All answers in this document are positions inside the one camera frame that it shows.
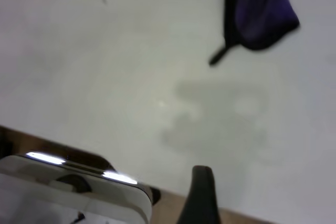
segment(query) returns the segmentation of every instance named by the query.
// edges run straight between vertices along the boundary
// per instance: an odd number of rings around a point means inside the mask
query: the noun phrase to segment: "purple cloth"
[[[299,27],[289,0],[225,0],[225,46],[211,57],[216,65],[231,47],[263,50]]]
[[[246,40],[258,39],[290,21],[298,17],[289,0],[237,0],[235,22]]]

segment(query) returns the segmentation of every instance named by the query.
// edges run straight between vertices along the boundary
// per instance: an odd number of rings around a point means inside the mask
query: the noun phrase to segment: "black object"
[[[78,222],[80,222],[80,221],[82,221],[82,220],[84,220],[84,219],[85,219],[85,215],[84,215],[82,212],[78,212],[77,219],[74,220],[74,221],[73,221],[72,223],[70,223],[70,224],[78,223]]]
[[[154,187],[150,187],[150,190],[152,191],[152,206],[156,205],[156,203],[159,202],[159,200],[161,199],[161,191],[154,188]]]
[[[89,183],[83,177],[76,174],[65,175],[58,178],[57,181],[72,185],[77,193],[87,193],[92,191]]]
[[[212,170],[194,166],[189,195],[177,224],[219,224],[220,220]]]
[[[216,65],[237,45],[263,50],[299,27],[299,19],[289,0],[225,0],[225,46],[209,61]]]
[[[0,127],[0,159],[10,156],[13,152],[13,142],[8,141],[6,137],[7,130]]]

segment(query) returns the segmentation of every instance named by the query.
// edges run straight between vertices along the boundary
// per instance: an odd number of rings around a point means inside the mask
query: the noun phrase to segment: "purple bag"
[[[289,0],[225,0],[224,5],[225,46],[212,56],[210,66],[233,46],[266,49],[300,25]]]

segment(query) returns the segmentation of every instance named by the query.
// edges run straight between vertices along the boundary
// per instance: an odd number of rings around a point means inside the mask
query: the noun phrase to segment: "wooden floor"
[[[108,169],[111,165],[103,158],[89,153],[62,146],[50,141],[30,136],[17,131],[0,127],[0,138],[12,142],[13,154],[24,154],[29,151],[45,151],[58,156],[66,156],[77,163],[87,162],[86,165],[93,165],[96,168]],[[185,197],[178,196],[169,192],[162,191],[161,200],[153,207],[151,224],[175,224],[184,206]],[[233,212],[221,209],[220,216],[223,224],[267,224],[269,222],[259,221],[235,214]]]

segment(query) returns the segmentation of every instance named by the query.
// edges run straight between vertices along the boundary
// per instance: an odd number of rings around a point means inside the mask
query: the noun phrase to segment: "black strap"
[[[225,56],[226,52],[230,49],[230,47],[222,47],[215,55],[211,57],[209,60],[209,65],[211,67],[217,65],[217,63],[220,62],[220,60]]]

